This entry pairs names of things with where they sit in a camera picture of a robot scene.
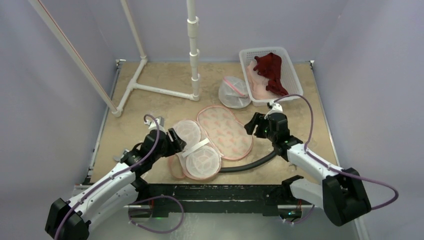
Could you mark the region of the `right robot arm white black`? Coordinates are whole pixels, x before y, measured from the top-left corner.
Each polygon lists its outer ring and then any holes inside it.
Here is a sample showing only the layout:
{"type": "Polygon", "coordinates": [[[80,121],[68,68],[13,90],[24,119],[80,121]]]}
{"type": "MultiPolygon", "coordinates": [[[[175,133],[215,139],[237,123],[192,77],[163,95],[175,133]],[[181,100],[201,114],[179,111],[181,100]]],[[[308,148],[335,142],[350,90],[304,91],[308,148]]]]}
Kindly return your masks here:
{"type": "Polygon", "coordinates": [[[312,183],[302,177],[293,180],[280,191],[284,202],[292,204],[298,199],[305,200],[323,209],[327,218],[338,227],[372,210],[359,173],[352,167],[343,169],[334,166],[309,151],[300,139],[290,133],[285,114],[256,112],[244,128],[248,135],[269,140],[278,156],[317,181],[312,183]]]}

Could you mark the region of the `dark red bra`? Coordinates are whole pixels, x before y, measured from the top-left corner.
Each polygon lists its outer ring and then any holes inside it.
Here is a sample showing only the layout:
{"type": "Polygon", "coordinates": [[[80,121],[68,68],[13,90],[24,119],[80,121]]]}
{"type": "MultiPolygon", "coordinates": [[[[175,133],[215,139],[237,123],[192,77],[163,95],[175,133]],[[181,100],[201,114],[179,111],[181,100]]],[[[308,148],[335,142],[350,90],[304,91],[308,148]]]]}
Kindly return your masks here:
{"type": "Polygon", "coordinates": [[[255,56],[257,74],[268,79],[266,90],[279,96],[288,95],[288,91],[281,83],[282,58],[272,52],[262,57],[255,56]]]}

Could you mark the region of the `floral mesh laundry bag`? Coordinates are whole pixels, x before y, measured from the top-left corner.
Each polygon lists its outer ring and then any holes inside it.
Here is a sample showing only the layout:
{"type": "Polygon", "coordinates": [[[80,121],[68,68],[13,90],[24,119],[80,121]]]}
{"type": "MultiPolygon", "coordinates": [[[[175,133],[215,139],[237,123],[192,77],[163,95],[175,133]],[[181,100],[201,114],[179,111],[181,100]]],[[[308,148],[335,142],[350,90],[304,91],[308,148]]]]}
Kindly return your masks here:
{"type": "Polygon", "coordinates": [[[182,152],[168,159],[170,174],[176,179],[211,179],[222,170],[223,161],[239,161],[253,148],[253,137],[223,106],[208,106],[195,120],[183,119],[173,129],[186,142],[182,152]]]}

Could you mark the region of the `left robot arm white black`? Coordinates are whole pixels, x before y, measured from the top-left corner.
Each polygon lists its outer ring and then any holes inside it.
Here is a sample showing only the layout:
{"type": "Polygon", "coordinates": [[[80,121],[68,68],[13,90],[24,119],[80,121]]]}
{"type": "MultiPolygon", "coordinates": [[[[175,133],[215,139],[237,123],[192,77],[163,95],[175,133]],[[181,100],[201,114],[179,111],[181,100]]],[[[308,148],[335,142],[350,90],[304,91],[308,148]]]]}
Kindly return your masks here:
{"type": "Polygon", "coordinates": [[[118,209],[157,199],[173,201],[183,212],[175,197],[159,193],[156,184],[147,183],[141,176],[157,160],[180,153],[185,146],[186,142],[174,129],[153,128],[142,142],[126,150],[116,166],[98,182],[69,200],[55,200],[49,209],[45,232],[54,240],[86,240],[98,224],[118,209]]]}

